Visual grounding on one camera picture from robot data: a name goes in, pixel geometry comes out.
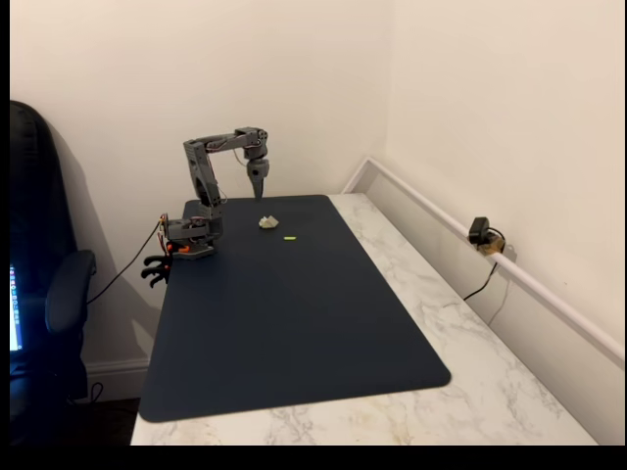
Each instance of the floor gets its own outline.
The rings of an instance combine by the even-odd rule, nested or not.
[[[69,406],[59,446],[128,446],[139,399]]]

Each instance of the desk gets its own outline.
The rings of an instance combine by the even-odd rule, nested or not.
[[[331,201],[453,374],[442,389],[166,423],[133,445],[594,445],[365,195]]]

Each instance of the cable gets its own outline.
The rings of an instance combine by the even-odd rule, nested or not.
[[[228,143],[228,140],[224,140],[224,142],[222,142],[222,144],[218,148],[216,148],[216,149],[208,149],[207,146],[212,144],[212,143],[213,142],[209,142],[209,143],[205,144],[205,152],[207,152],[208,154],[216,154],[217,152],[222,150],[222,147],[224,147]]]
[[[501,236],[501,238],[503,238],[503,246],[501,247],[501,253],[506,249],[506,237],[505,235],[500,232],[499,230],[497,230],[496,228],[488,228],[488,230],[491,230],[497,234],[499,234]],[[474,291],[472,294],[469,294],[468,296],[466,296],[463,301],[467,301],[468,299],[470,299],[473,296],[476,296],[477,294],[479,294],[481,291],[483,291],[486,287],[488,287],[488,284],[490,283],[490,279],[492,279],[492,276],[494,276],[494,273],[497,272],[497,269],[499,268],[499,264],[497,262],[494,263],[494,266],[492,266],[492,270],[490,271],[490,274],[488,275],[488,279],[486,279],[486,282],[483,286],[481,286],[479,289],[477,289],[476,291]]]
[[[246,166],[246,164],[244,164],[241,160],[239,160],[239,156],[237,155],[237,152],[235,152],[235,149],[233,149],[233,154],[235,154],[235,160],[237,160],[237,162],[242,165],[242,166]]]
[[[98,395],[94,397],[94,389],[96,388],[97,385],[100,386],[100,391],[98,392]],[[102,382],[94,382],[94,384],[91,386],[91,393],[89,394],[90,395],[89,404],[94,404],[96,401],[98,401],[98,398],[100,398],[104,390],[105,390],[105,386],[102,385]]]
[[[109,284],[107,284],[107,287],[105,287],[102,291],[100,291],[100,294],[98,294],[96,297],[94,297],[92,300],[88,301],[87,304],[91,304],[92,302],[94,302],[96,299],[98,299],[100,296],[102,296],[105,292],[107,292],[107,289],[109,289],[111,287],[111,285],[116,282],[118,280],[118,278],[120,276],[122,276],[124,274],[124,272],[130,268],[130,266],[135,262],[136,259],[139,258],[139,255],[141,254],[141,252],[144,251],[144,248],[146,248],[146,245],[148,245],[148,242],[150,242],[150,239],[153,238],[153,235],[155,234],[155,232],[157,231],[157,229],[159,228],[159,225],[161,224],[161,220],[159,219],[159,222],[157,222],[157,225],[155,225],[155,228],[153,229],[152,232],[150,232],[150,236],[146,239],[146,241],[144,242],[144,244],[141,246],[141,248],[139,249],[139,251],[137,252],[137,255],[135,255],[135,258],[133,258],[129,264],[126,265],[126,267],[120,271],[116,277],[114,277],[111,282]]]
[[[164,245],[164,236],[161,233],[157,234],[157,238],[159,238],[159,245],[161,245],[161,249],[164,251],[164,255],[168,255],[168,250],[166,250],[166,246]]]
[[[217,189],[218,189],[218,190],[219,190],[219,192],[220,192],[220,193],[222,193],[222,195],[224,196],[224,201],[222,201],[222,203],[223,203],[223,204],[228,203],[228,195],[227,195],[224,191],[222,191],[222,189],[221,189],[219,186],[218,186],[218,188],[217,188]]]

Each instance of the monitor screen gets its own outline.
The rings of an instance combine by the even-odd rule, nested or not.
[[[18,305],[18,289],[16,288],[16,271],[12,265],[9,266],[9,312],[11,341],[9,351],[22,349],[22,331],[20,329],[20,308]]]

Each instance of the office chair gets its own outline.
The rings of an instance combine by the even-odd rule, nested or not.
[[[10,444],[48,444],[68,399],[87,396],[80,359],[95,257],[78,251],[59,158],[43,117],[10,101],[10,263],[23,348],[10,352]]]

